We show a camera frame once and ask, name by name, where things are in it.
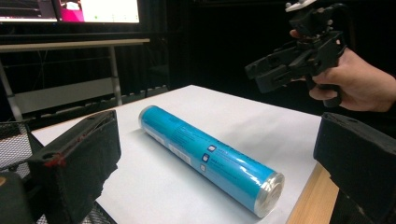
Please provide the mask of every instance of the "mesh basket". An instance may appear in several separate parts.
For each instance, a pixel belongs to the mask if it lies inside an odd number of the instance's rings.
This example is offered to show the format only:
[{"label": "mesh basket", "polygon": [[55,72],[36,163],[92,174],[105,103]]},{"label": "mesh basket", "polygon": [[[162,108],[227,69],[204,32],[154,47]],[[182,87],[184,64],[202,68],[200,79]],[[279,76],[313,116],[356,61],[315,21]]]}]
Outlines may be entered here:
[{"label": "mesh basket", "polygon": [[[15,172],[22,179],[29,175],[27,159],[40,150],[43,145],[32,135],[25,122],[0,122],[0,173]],[[37,223],[47,223],[45,216]],[[98,204],[82,223],[116,223]]]}]

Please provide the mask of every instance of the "white table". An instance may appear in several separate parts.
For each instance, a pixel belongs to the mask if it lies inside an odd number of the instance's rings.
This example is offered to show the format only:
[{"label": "white table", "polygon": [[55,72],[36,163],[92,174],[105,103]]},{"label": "white table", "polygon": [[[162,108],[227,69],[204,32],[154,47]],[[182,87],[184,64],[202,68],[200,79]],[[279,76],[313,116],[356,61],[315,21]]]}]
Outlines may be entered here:
[{"label": "white table", "polygon": [[[149,137],[138,115],[157,105],[285,176],[263,219]],[[118,223],[286,223],[316,161],[320,117],[188,86],[116,107],[121,159],[97,200]],[[34,132],[46,145],[81,119]]]},{"label": "white table", "polygon": [[23,113],[29,113],[40,109],[65,105],[73,102],[90,99],[93,97],[114,93],[117,105],[122,105],[120,95],[120,82],[117,70],[116,51],[117,46],[142,45],[149,39],[116,39],[96,40],[61,43],[38,43],[19,45],[0,45],[0,53],[24,52],[36,50],[55,49],[88,49],[108,48],[111,66],[111,77],[81,82],[61,87],[48,88],[39,91],[28,91],[14,94],[8,83],[4,66],[0,61],[0,79],[7,94],[8,103],[16,121],[22,121]]}]

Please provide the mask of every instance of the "monitor screen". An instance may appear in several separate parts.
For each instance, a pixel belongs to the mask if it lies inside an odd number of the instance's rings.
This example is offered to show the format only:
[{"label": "monitor screen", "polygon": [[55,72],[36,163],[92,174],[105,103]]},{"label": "monitor screen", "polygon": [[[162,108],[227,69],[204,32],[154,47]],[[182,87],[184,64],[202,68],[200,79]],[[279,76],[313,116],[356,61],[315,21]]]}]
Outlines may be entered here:
[{"label": "monitor screen", "polygon": [[53,0],[59,21],[139,23],[137,0]]},{"label": "monitor screen", "polygon": [[57,21],[51,0],[0,0],[0,21]]}]

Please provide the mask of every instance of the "blue cylinder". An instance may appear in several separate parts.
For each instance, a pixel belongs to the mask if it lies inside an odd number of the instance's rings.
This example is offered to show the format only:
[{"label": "blue cylinder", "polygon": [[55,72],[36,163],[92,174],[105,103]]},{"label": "blue cylinder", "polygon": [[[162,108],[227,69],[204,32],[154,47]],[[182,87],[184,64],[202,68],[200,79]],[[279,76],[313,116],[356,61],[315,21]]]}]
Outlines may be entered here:
[{"label": "blue cylinder", "polygon": [[283,189],[281,173],[254,161],[158,106],[139,115],[140,127],[257,217],[274,208]]}]

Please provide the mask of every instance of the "table leg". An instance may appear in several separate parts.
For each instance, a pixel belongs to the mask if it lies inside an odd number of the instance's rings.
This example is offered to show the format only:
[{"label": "table leg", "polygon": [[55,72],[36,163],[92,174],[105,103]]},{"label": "table leg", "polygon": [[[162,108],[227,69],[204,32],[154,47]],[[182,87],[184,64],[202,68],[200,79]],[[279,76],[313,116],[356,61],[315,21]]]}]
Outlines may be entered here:
[{"label": "table leg", "polygon": [[120,79],[114,46],[108,47],[108,51],[110,52],[111,80],[113,82],[114,95],[116,96],[117,105],[122,105]]},{"label": "table leg", "polygon": [[11,111],[12,111],[12,114],[14,115],[15,120],[23,121],[21,110],[18,107],[17,102],[15,101],[15,95],[12,92],[11,87],[9,86],[6,72],[4,71],[4,67],[3,67],[3,64],[1,61],[0,61],[0,78],[3,83],[3,87],[6,91],[8,103],[9,103],[9,106],[11,107]]}]

